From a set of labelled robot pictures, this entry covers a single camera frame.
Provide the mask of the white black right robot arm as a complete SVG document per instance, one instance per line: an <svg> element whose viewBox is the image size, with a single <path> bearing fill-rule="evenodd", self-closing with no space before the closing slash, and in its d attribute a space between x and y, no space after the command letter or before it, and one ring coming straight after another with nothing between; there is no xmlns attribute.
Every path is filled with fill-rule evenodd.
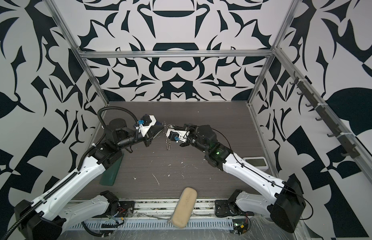
<svg viewBox="0 0 372 240"><path fill-rule="evenodd" d="M300 181L294 178L284 181L261 171L242 159L230 145L220 143L216 134L209 125L167 125L166 130L170 141L200 150L212 167L237 177L261 194L258 200L244 191L233 194L234 204L242 212L267 216L284 231L294 233L304 219L302 214L306 206L311 206L303 196Z"/></svg>

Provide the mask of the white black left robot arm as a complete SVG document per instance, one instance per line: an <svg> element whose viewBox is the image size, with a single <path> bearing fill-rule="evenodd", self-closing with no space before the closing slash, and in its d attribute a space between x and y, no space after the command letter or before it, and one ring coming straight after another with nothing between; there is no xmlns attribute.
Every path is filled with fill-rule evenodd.
<svg viewBox="0 0 372 240"><path fill-rule="evenodd" d="M45 193L29 202L21 201L15 207L16 222L6 231L7 240L19 230L27 240L56 240L71 226L94 216L114 215L119 199L110 191L76 205L65 206L96 177L123 158L123 150L132 153L132 146L144 143L148 147L164 126L153 115L138 119L122 107L107 106L98 110L97 117L104 134L96 144L85 151L78 166Z"/></svg>

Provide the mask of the green case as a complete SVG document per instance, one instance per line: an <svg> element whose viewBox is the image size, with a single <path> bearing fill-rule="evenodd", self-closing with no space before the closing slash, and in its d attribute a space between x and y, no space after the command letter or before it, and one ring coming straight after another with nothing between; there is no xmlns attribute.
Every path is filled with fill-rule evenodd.
<svg viewBox="0 0 372 240"><path fill-rule="evenodd" d="M122 155L110 168L108 168L100 179L101 186L113 186L116 182L116 178L123 161L124 155Z"/></svg>

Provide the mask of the white digital scale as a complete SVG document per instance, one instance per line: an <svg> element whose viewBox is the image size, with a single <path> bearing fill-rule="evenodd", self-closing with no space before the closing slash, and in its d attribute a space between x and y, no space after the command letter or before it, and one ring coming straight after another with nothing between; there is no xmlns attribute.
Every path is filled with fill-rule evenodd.
<svg viewBox="0 0 372 240"><path fill-rule="evenodd" d="M265 157L245 157L244 161L251 164L252 166L258 168L259 170L265 172L269 169L269 165Z"/></svg>

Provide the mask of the beige oblong pouch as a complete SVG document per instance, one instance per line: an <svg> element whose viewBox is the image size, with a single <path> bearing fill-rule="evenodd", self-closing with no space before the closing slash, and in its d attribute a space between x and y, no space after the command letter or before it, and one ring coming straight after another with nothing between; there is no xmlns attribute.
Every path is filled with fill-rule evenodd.
<svg viewBox="0 0 372 240"><path fill-rule="evenodd" d="M187 226L197 200L197 191L190 187L184 189L176 208L170 218L170 222L179 229Z"/></svg>

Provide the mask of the black wall hook rail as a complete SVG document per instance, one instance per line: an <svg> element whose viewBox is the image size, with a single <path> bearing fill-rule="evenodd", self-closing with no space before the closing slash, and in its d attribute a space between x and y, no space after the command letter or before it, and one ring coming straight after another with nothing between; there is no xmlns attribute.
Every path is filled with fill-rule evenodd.
<svg viewBox="0 0 372 240"><path fill-rule="evenodd" d="M299 78L296 73L293 73L292 85L296 85L300 92L298 95L305 96L308 100L306 105L308 108L314 109L319 115L316 118L317 121L323 121L329 128L330 133L327 134L329 138L336 138L340 145L344 148L345 152L341 153L344 157L351 157L353 159L360 156L360 152L357 149L355 141L352 139L352 133L348 131L340 122L340 119L331 109L331 107L325 103L324 99L318 94L318 92L312 87L307 79Z"/></svg>

